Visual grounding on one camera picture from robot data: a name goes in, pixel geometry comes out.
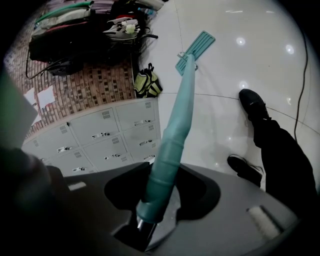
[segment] locker door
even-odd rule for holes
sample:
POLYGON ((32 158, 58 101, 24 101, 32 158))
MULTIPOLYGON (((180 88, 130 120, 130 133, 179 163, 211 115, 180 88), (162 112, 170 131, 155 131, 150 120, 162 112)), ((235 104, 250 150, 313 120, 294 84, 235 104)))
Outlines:
POLYGON ((112 108, 87 114, 70 121, 70 126, 81 145, 99 141, 118 133, 119 129, 112 108))
POLYGON ((155 120, 153 101, 142 101, 116 107, 122 131, 142 126, 155 120))
POLYGON ((146 144, 141 150, 131 151, 131 156, 134 163, 148 162, 157 156, 158 148, 160 146, 160 139, 146 144))
POLYGON ((51 164, 58 167, 65 177, 95 172, 82 150, 58 156, 51 161, 51 164))
POLYGON ((38 141, 47 158, 64 155, 78 147, 67 123, 41 134, 38 141))
POLYGON ((130 154, 127 154, 123 140, 119 135, 87 146, 84 150, 99 171, 132 164, 130 154))
POLYGON ((25 144, 21 147, 22 151, 36 156, 37 158, 41 159, 42 161, 46 161, 46 153, 44 152, 44 148, 42 148, 39 144, 38 138, 35 138, 25 144))
POLYGON ((123 133, 129 151, 143 150, 157 139, 156 124, 133 128, 123 133))

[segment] black sneaker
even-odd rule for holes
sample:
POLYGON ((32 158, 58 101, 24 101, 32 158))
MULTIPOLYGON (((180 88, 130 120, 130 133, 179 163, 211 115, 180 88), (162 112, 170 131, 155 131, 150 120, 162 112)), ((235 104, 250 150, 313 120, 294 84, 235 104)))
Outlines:
POLYGON ((237 173, 238 177, 246 179, 247 181, 252 182, 260 188, 261 179, 264 173, 261 167, 249 165, 244 158, 236 154, 230 155, 226 161, 229 166, 237 173))
POLYGON ((242 89, 239 92, 239 99, 253 125, 255 121, 271 120, 266 104, 258 93, 250 89, 242 89))

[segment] flat mop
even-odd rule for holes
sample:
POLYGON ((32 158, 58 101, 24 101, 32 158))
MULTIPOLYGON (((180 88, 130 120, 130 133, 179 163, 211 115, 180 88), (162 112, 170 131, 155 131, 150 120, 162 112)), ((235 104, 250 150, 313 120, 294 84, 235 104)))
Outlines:
POLYGON ((181 56, 177 70, 183 74, 171 116, 163 132, 161 145, 148 178, 143 198, 136 207, 138 229, 150 240, 157 223, 163 220, 189 134, 195 95, 195 59, 214 42, 203 31, 181 56))

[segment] backpack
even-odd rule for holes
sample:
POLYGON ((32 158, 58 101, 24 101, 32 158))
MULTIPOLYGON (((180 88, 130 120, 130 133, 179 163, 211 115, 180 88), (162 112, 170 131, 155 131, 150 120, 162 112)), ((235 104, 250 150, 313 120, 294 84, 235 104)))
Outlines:
POLYGON ((149 63, 148 68, 141 70, 134 81, 134 90, 137 98, 155 98, 163 90, 159 84, 154 67, 149 63))

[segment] locker handle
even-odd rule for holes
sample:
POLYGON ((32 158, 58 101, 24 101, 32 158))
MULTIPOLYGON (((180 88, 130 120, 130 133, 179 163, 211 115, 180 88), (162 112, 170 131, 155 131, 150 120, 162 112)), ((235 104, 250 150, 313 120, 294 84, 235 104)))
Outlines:
POLYGON ((155 158, 156 156, 154 155, 154 154, 152 154, 152 155, 149 155, 149 156, 147 156, 147 157, 145 157, 144 159, 143 159, 143 161, 149 161, 149 160, 151 160, 152 158, 155 158))
POLYGON ((78 171, 85 171, 87 168, 84 168, 84 167, 78 167, 78 168, 75 168, 75 169, 72 169, 73 172, 78 172, 78 171))
POLYGON ((95 135, 92 135, 92 139, 96 139, 96 138, 99 138, 99 137, 104 137, 104 136, 110 136, 111 133, 110 132, 100 132, 100 133, 97 133, 95 135))
POLYGON ((134 122, 134 126, 140 126, 146 123, 150 123, 152 120, 140 120, 140 121, 136 121, 134 122))
POLYGON ((61 153, 61 152, 64 152, 64 151, 67 151, 70 149, 72 149, 72 147, 63 146, 63 147, 58 148, 56 151, 58 151, 58 153, 61 153))
POLYGON ((143 141, 143 142, 139 143, 139 146, 143 146, 144 144, 147 144, 147 143, 150 143, 150 142, 152 142, 152 139, 148 139, 146 141, 143 141))
POLYGON ((106 157, 104 158, 104 160, 108 160, 108 159, 110 159, 110 158, 118 158, 118 157, 120 157, 120 156, 121 156, 121 154, 112 154, 112 155, 106 156, 106 157))

